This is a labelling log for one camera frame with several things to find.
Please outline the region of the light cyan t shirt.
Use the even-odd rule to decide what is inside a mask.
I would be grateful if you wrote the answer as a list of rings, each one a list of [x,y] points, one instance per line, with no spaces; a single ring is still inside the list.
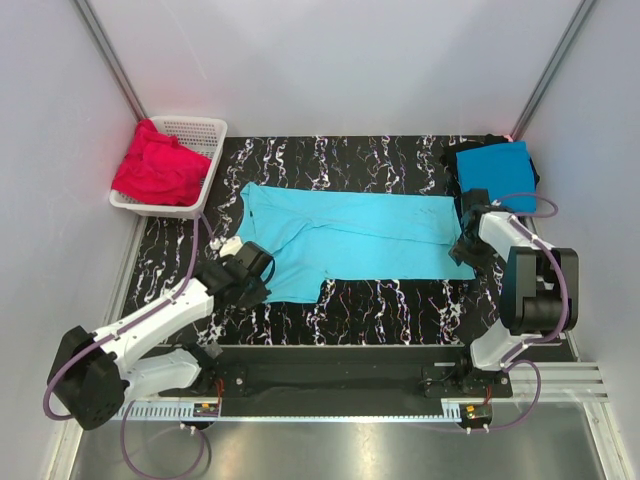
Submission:
[[[307,191],[247,184],[236,232],[269,252],[270,303],[315,303],[327,280],[472,280],[449,251],[461,229],[448,196]]]

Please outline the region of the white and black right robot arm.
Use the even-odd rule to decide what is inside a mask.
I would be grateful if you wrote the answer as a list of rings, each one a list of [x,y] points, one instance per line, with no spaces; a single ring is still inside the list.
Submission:
[[[577,323],[577,252],[541,239],[520,217],[500,201],[491,201],[485,189],[461,196],[461,234],[450,257],[477,274],[497,257],[506,262],[499,319],[463,350],[445,377],[466,396],[497,383],[527,348],[551,342]]]

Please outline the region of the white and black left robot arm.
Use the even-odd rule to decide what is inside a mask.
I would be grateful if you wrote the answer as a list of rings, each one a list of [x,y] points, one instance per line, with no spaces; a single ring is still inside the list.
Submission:
[[[52,420],[75,420],[94,430],[126,404],[161,393],[203,396],[221,381],[214,347],[187,344],[150,352],[217,305],[246,309],[266,301],[275,259],[234,237],[218,259],[190,266],[176,288],[145,307],[93,332],[76,326],[61,338],[43,400]]]

